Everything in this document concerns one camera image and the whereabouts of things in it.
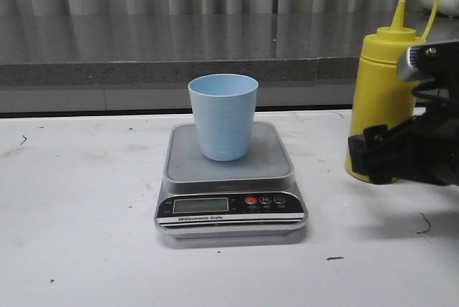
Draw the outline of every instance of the plastic cup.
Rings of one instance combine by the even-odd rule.
[[[250,149],[258,82],[238,74],[198,77],[188,84],[201,152],[233,161]]]

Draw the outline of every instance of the yellow squeeze bottle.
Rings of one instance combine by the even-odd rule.
[[[432,26],[439,0],[435,0],[429,22],[421,37],[416,30],[404,27],[405,0],[400,0],[390,27],[380,27],[364,38],[357,72],[350,136],[365,128],[387,124],[393,128],[410,118],[415,108],[411,91],[417,82],[403,82],[397,77],[397,61],[408,47],[422,44]],[[368,176],[352,171],[349,152],[346,170],[357,179],[369,181]]]

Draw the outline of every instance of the white table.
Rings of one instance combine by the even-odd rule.
[[[350,116],[256,115],[310,212],[283,245],[160,237],[169,131],[190,115],[0,120],[0,306],[459,306],[458,188],[350,177]]]

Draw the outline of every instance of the digital kitchen scale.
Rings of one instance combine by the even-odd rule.
[[[275,127],[255,122],[249,152],[236,161],[205,157],[194,124],[172,129],[155,223],[175,238],[280,235],[308,211]]]

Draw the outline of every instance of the yellow bottle cap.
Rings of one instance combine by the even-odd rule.
[[[405,4],[405,0],[399,1],[391,26],[380,27],[377,33],[365,36],[362,57],[396,64],[409,46],[425,42],[425,39],[416,36],[415,29],[404,27]]]

